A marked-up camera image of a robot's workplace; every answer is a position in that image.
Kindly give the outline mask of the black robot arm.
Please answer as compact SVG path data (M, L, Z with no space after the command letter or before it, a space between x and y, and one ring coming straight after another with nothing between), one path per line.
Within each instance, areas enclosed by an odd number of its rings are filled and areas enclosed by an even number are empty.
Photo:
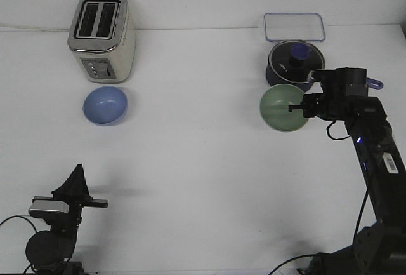
M26 245L25 255L34 274L86 273L82 262L72 260L85 207L107 208L108 201L90 195L82 164L74 168L51 196L32 199L29 215L50 226L35 233Z
M322 92L303 95L303 117L343 121L351 137L376 222L350 246L315 254L305 274L405 274L405 166L381 101L368 95L364 68L313 70Z

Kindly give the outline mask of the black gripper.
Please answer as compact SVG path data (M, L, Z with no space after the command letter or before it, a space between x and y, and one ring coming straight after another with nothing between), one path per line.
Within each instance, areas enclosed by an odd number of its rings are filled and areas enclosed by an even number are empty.
M302 110L304 118L341 119L341 99L327 93L304 94L301 105L289 105L288 111Z
M51 193L49 197L33 198L32 216L44 220L50 231L57 234L76 234L83 208L108 207L108 200L95 199L89 193L82 164L77 165L68 179Z

